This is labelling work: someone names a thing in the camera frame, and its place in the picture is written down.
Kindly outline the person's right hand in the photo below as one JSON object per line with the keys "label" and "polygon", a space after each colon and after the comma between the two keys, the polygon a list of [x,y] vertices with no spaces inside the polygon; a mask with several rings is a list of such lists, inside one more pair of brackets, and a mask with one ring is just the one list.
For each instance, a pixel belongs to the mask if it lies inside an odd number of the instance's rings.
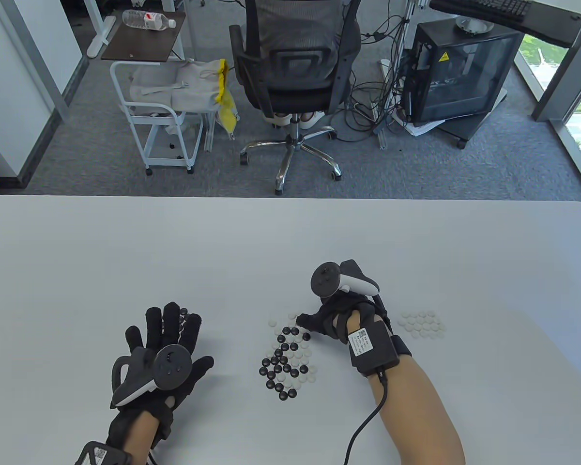
{"label": "person's right hand", "polygon": [[363,294],[339,290],[333,296],[323,299],[315,314],[302,313],[297,316],[296,325],[346,345],[350,333],[371,324],[376,316],[384,321],[388,334],[392,335],[391,322],[381,297],[370,299]]}

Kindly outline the person's left hand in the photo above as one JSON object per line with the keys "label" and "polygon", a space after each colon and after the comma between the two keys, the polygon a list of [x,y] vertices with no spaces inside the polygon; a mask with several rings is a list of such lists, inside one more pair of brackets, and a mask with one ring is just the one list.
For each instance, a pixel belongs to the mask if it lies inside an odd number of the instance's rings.
{"label": "person's left hand", "polygon": [[[193,353],[199,336],[202,319],[195,313],[182,315],[182,308],[175,302],[169,302],[163,309],[149,308],[145,313],[147,324],[147,341],[143,343],[139,328],[135,325],[126,329],[126,342],[129,350],[145,347],[156,354],[170,344],[180,344]],[[174,390],[154,390],[138,396],[125,406],[118,407],[118,414],[108,430],[107,445],[123,448],[131,427],[138,416],[147,412],[159,421],[153,439],[153,447],[160,440],[168,438],[174,420],[174,412],[192,394],[196,383],[214,365],[211,356],[204,356],[193,361],[189,377]]]}

